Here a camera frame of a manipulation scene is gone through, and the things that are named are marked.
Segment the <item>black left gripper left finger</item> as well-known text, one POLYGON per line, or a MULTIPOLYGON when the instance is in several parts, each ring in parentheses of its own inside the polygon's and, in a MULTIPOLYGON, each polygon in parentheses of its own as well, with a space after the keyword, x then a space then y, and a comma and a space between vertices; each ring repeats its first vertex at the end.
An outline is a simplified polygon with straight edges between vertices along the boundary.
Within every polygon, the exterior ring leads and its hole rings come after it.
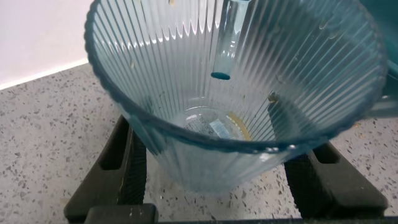
POLYGON ((124 117, 63 213, 69 223, 157 223, 154 204, 144 203, 147 151, 124 117))

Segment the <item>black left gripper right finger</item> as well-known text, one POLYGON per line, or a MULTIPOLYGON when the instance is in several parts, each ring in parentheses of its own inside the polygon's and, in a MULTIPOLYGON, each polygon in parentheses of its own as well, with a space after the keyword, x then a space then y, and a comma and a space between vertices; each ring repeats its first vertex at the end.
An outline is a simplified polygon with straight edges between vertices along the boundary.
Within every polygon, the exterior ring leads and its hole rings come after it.
POLYGON ((284 163, 303 218, 382 218, 385 196, 331 144, 284 163))

